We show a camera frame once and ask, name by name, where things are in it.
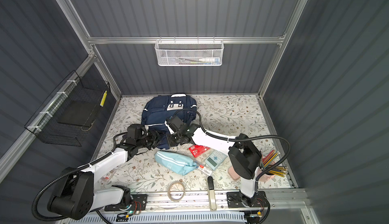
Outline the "clear tape roll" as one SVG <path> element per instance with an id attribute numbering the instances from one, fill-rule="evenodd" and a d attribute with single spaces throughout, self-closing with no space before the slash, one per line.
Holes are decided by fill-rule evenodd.
<path id="1" fill-rule="evenodd" d="M 186 187 L 183 181 L 174 181 L 168 186 L 167 196 L 171 201 L 179 202 L 185 195 Z"/>

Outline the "red card box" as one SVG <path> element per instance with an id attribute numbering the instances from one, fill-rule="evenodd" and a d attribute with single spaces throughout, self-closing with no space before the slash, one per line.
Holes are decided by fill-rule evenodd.
<path id="1" fill-rule="evenodd" d="M 189 147 L 188 150 L 190 151 L 190 153 L 192 154 L 192 156 L 194 158 L 197 158 L 200 155 L 202 155 L 203 153 L 207 152 L 209 150 L 209 147 L 200 146 L 200 145 L 193 145 L 193 146 Z"/>

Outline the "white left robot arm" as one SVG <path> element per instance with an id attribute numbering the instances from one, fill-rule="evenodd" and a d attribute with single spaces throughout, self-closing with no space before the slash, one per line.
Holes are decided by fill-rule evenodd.
<path id="1" fill-rule="evenodd" d="M 126 132 L 113 137 L 113 149 L 104 156 L 78 168 L 67 168 L 50 186 L 54 187 L 47 204 L 49 212 L 58 219 L 79 220 L 90 211 L 99 211 L 108 205 L 128 209 L 135 205 L 131 190 L 121 185 L 97 191 L 95 184 L 106 174 L 139 155 L 139 150 L 155 149 L 165 132 L 132 124 Z"/>

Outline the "pink pencil case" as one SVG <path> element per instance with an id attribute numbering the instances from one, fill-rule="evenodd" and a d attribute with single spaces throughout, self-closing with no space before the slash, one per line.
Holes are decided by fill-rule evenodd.
<path id="1" fill-rule="evenodd" d="M 233 166 L 231 166 L 229 169 L 228 169 L 228 174 L 229 176 L 232 178 L 232 180 L 234 181 L 237 181 L 239 180 L 241 177 L 235 172 Z"/>

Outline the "navy blue student backpack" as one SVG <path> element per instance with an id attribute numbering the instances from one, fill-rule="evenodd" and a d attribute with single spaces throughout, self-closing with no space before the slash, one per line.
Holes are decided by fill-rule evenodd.
<path id="1" fill-rule="evenodd" d="M 160 95 L 145 105 L 141 115 L 141 124 L 147 125 L 149 129 L 162 132 L 163 136 L 159 140 L 157 148 L 168 150 L 170 146 L 165 135 L 170 132 L 165 121 L 176 115 L 182 122 L 191 123 L 196 118 L 196 111 L 197 101 L 189 95 Z"/>

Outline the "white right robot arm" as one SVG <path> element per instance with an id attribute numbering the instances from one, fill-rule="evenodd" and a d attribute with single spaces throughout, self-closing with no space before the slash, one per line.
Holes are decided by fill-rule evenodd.
<path id="1" fill-rule="evenodd" d="M 245 207 L 253 207 L 256 203 L 258 181 L 265 174 L 262 153 L 244 134 L 226 136 L 212 133 L 198 124 L 184 123 L 178 116 L 172 116 L 165 121 L 170 134 L 168 143 L 192 143 L 205 146 L 227 155 L 234 171 L 241 177 L 239 201 Z"/>

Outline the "coloured pencils bundle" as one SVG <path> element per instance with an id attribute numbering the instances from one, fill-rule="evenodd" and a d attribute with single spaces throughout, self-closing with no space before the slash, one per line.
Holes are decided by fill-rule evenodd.
<path id="1" fill-rule="evenodd" d="M 273 167 L 279 160 L 280 153 L 276 150 L 271 150 L 267 155 L 262 158 L 263 169 L 269 169 Z M 288 173 L 288 167 L 284 166 L 282 163 L 276 166 L 273 170 L 270 170 L 265 174 L 265 176 L 279 176 L 286 177 Z"/>

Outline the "small clear eraser box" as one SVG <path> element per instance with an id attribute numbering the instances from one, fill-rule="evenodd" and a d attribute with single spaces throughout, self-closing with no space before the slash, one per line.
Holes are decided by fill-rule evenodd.
<path id="1" fill-rule="evenodd" d="M 107 174 L 105 174 L 105 175 L 101 178 L 101 180 L 102 180 L 102 181 L 105 181 L 105 182 L 109 182 L 109 181 L 112 179 L 112 177 L 114 176 L 115 172 L 116 172 L 116 170 L 111 170 L 110 172 L 108 172 Z"/>

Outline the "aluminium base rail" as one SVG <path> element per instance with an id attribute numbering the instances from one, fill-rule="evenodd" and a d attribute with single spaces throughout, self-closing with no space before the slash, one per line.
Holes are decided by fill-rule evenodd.
<path id="1" fill-rule="evenodd" d="M 312 204 L 305 189 L 263 189 L 275 209 L 311 208 Z M 208 191 L 187 191 L 178 202 L 172 201 L 166 192 L 148 192 L 146 203 L 142 206 L 146 212 L 209 211 Z"/>

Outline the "light blue pencil pouch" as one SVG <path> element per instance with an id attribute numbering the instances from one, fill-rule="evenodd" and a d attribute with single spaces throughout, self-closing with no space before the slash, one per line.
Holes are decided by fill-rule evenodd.
<path id="1" fill-rule="evenodd" d="M 157 151 L 155 160 L 160 165 L 182 176 L 197 169 L 197 163 L 192 158 L 178 153 Z"/>

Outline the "beige stapler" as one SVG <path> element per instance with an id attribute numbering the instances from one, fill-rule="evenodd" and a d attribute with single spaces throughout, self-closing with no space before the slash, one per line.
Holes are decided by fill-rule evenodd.
<path id="1" fill-rule="evenodd" d="M 217 210 L 216 205 L 216 197 L 215 197 L 215 189 L 214 189 L 214 182 L 213 177 L 208 176 L 207 178 L 207 186 L 208 186 L 208 198 L 209 198 L 209 207 L 211 211 Z"/>

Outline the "light green calculator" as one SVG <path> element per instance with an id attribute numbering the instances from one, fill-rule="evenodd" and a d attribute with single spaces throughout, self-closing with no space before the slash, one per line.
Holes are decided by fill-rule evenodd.
<path id="1" fill-rule="evenodd" d="M 204 162 L 212 171 L 215 171 L 226 158 L 227 155 L 225 155 L 224 153 L 217 150 L 213 150 Z"/>

